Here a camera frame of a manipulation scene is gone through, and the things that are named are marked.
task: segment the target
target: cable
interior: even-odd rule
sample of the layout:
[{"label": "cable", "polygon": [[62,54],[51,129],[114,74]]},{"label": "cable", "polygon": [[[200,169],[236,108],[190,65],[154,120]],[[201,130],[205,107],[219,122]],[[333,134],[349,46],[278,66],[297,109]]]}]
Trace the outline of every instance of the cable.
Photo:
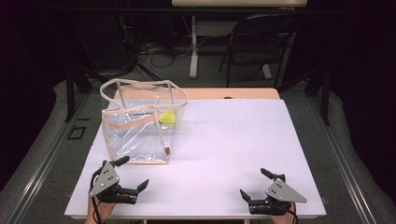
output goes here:
[{"label": "cable", "polygon": [[143,64],[137,63],[136,66],[138,66],[139,68],[141,68],[144,72],[146,72],[154,81],[161,81],[160,77],[157,77],[157,75],[155,75],[154,73],[152,73],[151,71],[149,71],[145,66],[143,66]]},{"label": "cable", "polygon": [[299,220],[298,220],[298,217],[296,215],[297,207],[296,207],[295,203],[292,203],[292,204],[293,204],[293,207],[294,207],[294,212],[290,211],[289,209],[280,207],[279,205],[277,205],[275,203],[271,203],[272,206],[275,206],[276,208],[278,208],[278,209],[280,209],[282,211],[285,211],[286,213],[290,213],[293,216],[293,221],[291,222],[291,224],[298,224]]},{"label": "cable", "polygon": [[174,63],[175,57],[176,57],[176,56],[171,52],[171,54],[170,54],[170,57],[172,57],[171,62],[170,62],[169,64],[160,66],[160,65],[157,65],[157,64],[154,63],[154,56],[155,56],[155,55],[159,55],[159,53],[154,53],[154,54],[152,54],[152,55],[151,55],[151,58],[150,58],[150,62],[151,62],[151,64],[152,64],[154,67],[157,67],[157,68],[169,67],[170,65],[172,65],[172,64]]},{"label": "cable", "polygon": [[[93,184],[94,182],[96,182],[94,179],[102,172],[102,168],[100,168],[99,170],[97,170],[95,173],[93,173],[92,178],[91,178],[91,183],[90,183],[90,192],[93,189]],[[98,223],[98,224],[102,224],[102,219],[100,218],[100,214],[99,214],[99,210],[98,210],[98,205],[100,204],[96,204],[96,200],[95,197],[91,197],[92,200],[92,205],[93,205],[93,213],[92,213],[92,217],[93,220]]]}]

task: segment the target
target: desk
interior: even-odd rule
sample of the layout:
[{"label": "desk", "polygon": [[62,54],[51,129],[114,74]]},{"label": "desk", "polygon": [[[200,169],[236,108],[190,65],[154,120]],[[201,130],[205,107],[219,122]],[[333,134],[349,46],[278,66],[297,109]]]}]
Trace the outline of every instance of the desk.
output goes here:
[{"label": "desk", "polygon": [[[275,90],[184,91],[190,100],[172,140],[169,163],[117,167],[124,188],[135,189],[146,179],[149,183],[135,205],[119,204],[111,218],[244,219],[246,223],[268,218],[251,215],[239,193],[242,189],[252,199],[265,198],[272,180],[261,174],[261,168],[285,174],[287,183],[305,196],[308,203],[297,205],[299,217],[326,215],[288,109]],[[235,99],[221,100],[226,96]],[[86,216],[91,176],[103,160],[109,157],[99,130],[66,216]]]},{"label": "desk", "polygon": [[[172,5],[174,7],[305,7],[306,0],[172,0]],[[207,32],[198,32],[198,25],[195,16],[192,16],[190,78],[197,78],[198,52],[196,36],[210,35]],[[209,32],[214,32],[213,35],[219,35],[219,31],[227,35],[233,30],[234,22],[222,22],[220,26],[218,24],[208,25],[207,23],[203,25],[208,27]]]}]

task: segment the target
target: wire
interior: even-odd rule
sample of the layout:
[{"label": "wire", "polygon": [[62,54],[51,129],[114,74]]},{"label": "wire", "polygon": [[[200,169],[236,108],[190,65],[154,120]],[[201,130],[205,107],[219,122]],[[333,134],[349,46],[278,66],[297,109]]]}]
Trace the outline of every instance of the wire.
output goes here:
[{"label": "wire", "polygon": [[296,215],[297,207],[296,207],[295,203],[292,203],[292,204],[293,204],[293,207],[294,207],[294,212],[290,211],[289,209],[283,208],[283,207],[281,207],[281,206],[279,206],[279,205],[277,205],[275,203],[271,203],[272,206],[275,206],[276,208],[278,208],[278,209],[280,209],[282,211],[290,213],[293,216],[293,221],[291,222],[291,224],[298,224],[299,220],[298,220],[298,217]]},{"label": "wire", "polygon": [[171,62],[170,62],[169,64],[166,64],[166,65],[157,65],[157,64],[154,63],[154,56],[155,56],[155,55],[159,55],[159,53],[154,53],[154,54],[152,54],[152,55],[151,55],[151,58],[150,58],[150,62],[151,62],[151,64],[152,64],[154,67],[157,67],[157,68],[169,67],[170,65],[172,65],[172,64],[174,63],[175,57],[176,57],[176,56],[171,52],[171,53],[170,53],[170,57],[172,57],[172,60],[171,60]]},{"label": "wire", "polygon": [[96,204],[95,197],[91,197],[91,200],[92,200],[93,210],[94,210],[93,214],[92,214],[93,220],[98,224],[102,224],[102,219],[100,218],[100,214],[99,214],[99,210],[98,210],[98,206],[100,203]]},{"label": "wire", "polygon": [[189,38],[190,38],[190,47],[189,50],[183,55],[186,56],[190,53],[190,51],[192,50],[192,33],[190,31],[189,25],[187,25],[186,23],[186,19],[184,19],[184,16],[181,17],[183,19],[184,25],[186,26],[187,32],[189,33]]},{"label": "wire", "polygon": [[160,77],[157,77],[154,73],[149,71],[143,64],[137,63],[136,66],[140,67],[144,72],[146,72],[153,80],[155,81],[161,81]]}]

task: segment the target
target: hand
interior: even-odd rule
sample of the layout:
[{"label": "hand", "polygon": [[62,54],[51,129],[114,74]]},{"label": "hand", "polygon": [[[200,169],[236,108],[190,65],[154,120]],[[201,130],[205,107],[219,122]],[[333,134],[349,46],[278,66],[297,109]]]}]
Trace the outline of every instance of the hand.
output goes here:
[{"label": "hand", "polygon": [[[98,204],[99,216],[100,216],[102,222],[105,222],[106,219],[113,212],[113,210],[117,204],[116,203],[100,203],[99,199],[96,198],[96,196],[94,198],[95,198],[96,204]],[[85,219],[85,224],[96,224],[96,221],[93,218],[93,216],[94,216],[93,212],[94,212],[94,208],[93,208],[92,198],[89,196],[88,197],[88,213],[87,213],[87,219]]]},{"label": "hand", "polygon": [[[292,203],[289,209],[291,212],[295,213],[295,204]],[[294,216],[290,213],[286,213],[283,216],[270,216],[274,224],[293,224]]]}]

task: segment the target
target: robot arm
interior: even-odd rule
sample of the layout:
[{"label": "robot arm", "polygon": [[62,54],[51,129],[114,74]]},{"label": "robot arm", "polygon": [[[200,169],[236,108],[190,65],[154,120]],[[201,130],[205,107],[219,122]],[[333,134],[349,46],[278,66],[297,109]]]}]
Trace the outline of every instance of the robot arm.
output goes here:
[{"label": "robot arm", "polygon": [[240,189],[251,215],[283,216],[289,212],[291,203],[306,203],[305,197],[286,184],[285,175],[274,175],[265,169],[262,169],[262,174],[274,179],[274,183],[265,191],[266,199],[251,200],[250,196]]},{"label": "robot arm", "polygon": [[92,175],[90,196],[94,208],[93,216],[96,223],[102,224],[98,211],[98,204],[94,197],[97,197],[101,203],[129,203],[135,204],[137,195],[143,191],[149,184],[146,180],[137,189],[124,189],[119,185],[120,178],[114,170],[115,166],[121,166],[129,160],[129,157],[123,157],[117,161],[103,161],[103,166]]}]

